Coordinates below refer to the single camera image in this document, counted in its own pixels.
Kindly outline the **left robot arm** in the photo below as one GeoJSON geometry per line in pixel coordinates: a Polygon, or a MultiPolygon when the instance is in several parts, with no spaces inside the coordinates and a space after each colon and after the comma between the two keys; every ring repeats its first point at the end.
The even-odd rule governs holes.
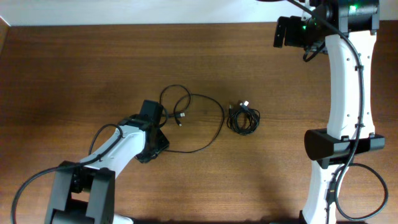
{"type": "Polygon", "coordinates": [[[114,211],[115,181],[132,159],[145,164],[169,147],[160,130],[164,108],[143,102],[139,114],[123,119],[114,134],[80,167],[64,161],[55,173],[46,223],[134,223],[114,211]]]}

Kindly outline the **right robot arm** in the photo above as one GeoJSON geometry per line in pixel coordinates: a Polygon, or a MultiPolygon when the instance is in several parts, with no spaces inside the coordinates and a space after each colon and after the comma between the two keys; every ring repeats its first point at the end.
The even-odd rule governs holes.
{"type": "Polygon", "coordinates": [[[341,184],[357,154],[380,150],[385,139],[371,113],[371,63],[379,29],[378,1],[295,1],[300,17],[280,17],[274,46],[304,49],[303,60],[327,54],[331,106],[327,127],[310,129],[304,145],[312,162],[299,223],[335,223],[343,213],[341,184]]]}

